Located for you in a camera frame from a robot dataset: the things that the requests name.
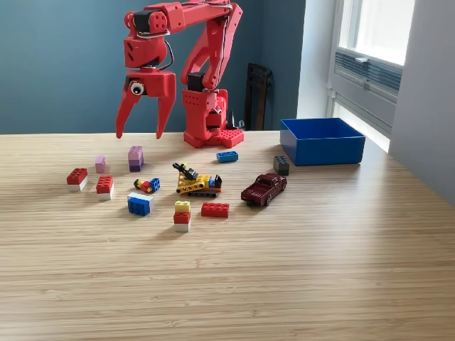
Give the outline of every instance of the pink lego brick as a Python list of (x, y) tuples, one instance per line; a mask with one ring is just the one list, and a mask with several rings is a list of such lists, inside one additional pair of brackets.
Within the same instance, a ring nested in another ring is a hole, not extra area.
[(142, 147), (132, 146), (128, 153), (128, 160), (140, 160), (142, 158)]
[(103, 155), (99, 155), (95, 159), (95, 168), (97, 173), (104, 173), (106, 171), (106, 158)]

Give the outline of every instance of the yellow lego brick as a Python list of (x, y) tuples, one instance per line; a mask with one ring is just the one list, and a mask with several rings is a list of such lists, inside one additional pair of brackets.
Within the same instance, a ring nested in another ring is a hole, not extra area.
[(176, 213), (177, 212), (190, 212), (191, 205), (189, 201), (176, 201)]
[(198, 176), (198, 181), (203, 181), (204, 182), (204, 188), (209, 188), (209, 180), (210, 180), (210, 175), (206, 174), (200, 174)]
[(204, 188), (204, 182), (203, 181), (191, 181), (192, 183), (189, 185), (182, 185), (177, 187), (177, 193), (182, 194), (182, 193), (187, 193), (187, 192), (192, 192), (194, 190), (202, 190)]

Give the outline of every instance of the toy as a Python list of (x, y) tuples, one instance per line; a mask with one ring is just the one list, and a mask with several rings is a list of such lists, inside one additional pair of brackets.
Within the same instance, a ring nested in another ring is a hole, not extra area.
[(203, 217), (228, 218), (229, 205), (204, 202), (200, 210), (200, 215)]
[(134, 187), (144, 193), (151, 193), (151, 186), (149, 181), (136, 179), (136, 181), (134, 181)]
[(289, 175), (289, 162), (284, 156), (275, 156), (273, 160), (273, 169), (276, 174), (288, 176)]
[(191, 206), (188, 201), (177, 201), (173, 215), (173, 228), (177, 232), (190, 232)]
[(191, 220), (190, 212), (176, 212), (173, 215), (174, 224), (189, 224)]
[(114, 194), (114, 178), (110, 175), (100, 176), (97, 184), (98, 200), (111, 200)]
[(68, 190), (70, 192), (80, 192), (88, 182), (88, 172), (86, 168), (76, 168), (66, 178)]
[[(129, 35), (124, 39), (127, 71), (122, 99), (116, 118), (117, 138), (141, 96), (158, 97), (156, 137), (161, 138), (176, 101), (176, 75), (165, 69), (173, 63), (173, 52), (165, 36), (206, 22), (205, 30), (191, 51), (180, 81), (188, 85), (182, 93), (186, 109), (184, 139), (195, 148), (219, 146), (232, 148), (244, 139), (243, 131), (226, 127), (228, 92), (218, 85), (230, 58), (232, 41), (242, 9), (230, 0), (163, 3), (129, 12), (124, 18)], [(168, 65), (159, 66), (171, 55)], [(208, 61), (206, 73), (200, 72)]]
[(95, 170), (97, 173), (104, 173), (106, 171), (106, 158), (99, 155), (95, 159)]
[(190, 232), (191, 221), (188, 224), (174, 224), (173, 229), (175, 232)]
[(144, 156), (142, 155), (142, 147), (132, 146), (128, 153), (128, 164), (130, 172), (140, 172), (144, 165)]
[(249, 205), (268, 206), (273, 197), (286, 188), (287, 179), (277, 174), (261, 174), (244, 190), (240, 198)]
[(219, 163), (233, 162), (239, 159), (239, 154), (235, 151), (228, 151), (225, 153), (217, 153), (216, 158)]
[(152, 179), (150, 181), (150, 186), (151, 186), (151, 192), (155, 193), (159, 188), (161, 187), (161, 184), (159, 182), (158, 178)]
[(130, 193), (128, 195), (128, 211), (135, 215), (148, 215), (154, 208), (154, 198), (147, 195)]
[(222, 181), (219, 175), (212, 180), (211, 176), (197, 174), (192, 168), (186, 170), (186, 163), (174, 163), (172, 166), (179, 172), (176, 189), (178, 194), (187, 194), (188, 197), (216, 197), (221, 192)]
[(189, 201), (176, 201), (175, 204), (176, 212), (189, 213), (191, 211), (191, 204)]

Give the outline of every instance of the blue box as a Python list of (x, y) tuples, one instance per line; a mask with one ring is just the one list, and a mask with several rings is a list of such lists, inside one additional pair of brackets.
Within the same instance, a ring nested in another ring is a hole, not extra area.
[(219, 163), (233, 162), (239, 159), (239, 154), (235, 151), (227, 151), (225, 153), (217, 153), (216, 158)]
[(279, 142), (296, 166), (360, 163), (365, 136), (342, 119), (282, 119)]

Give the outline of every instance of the toy car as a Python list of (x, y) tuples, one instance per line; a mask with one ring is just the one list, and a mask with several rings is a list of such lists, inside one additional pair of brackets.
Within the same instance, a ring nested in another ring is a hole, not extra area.
[(240, 198), (248, 205), (268, 206), (273, 197), (286, 188), (287, 179), (278, 174), (261, 174), (244, 190)]

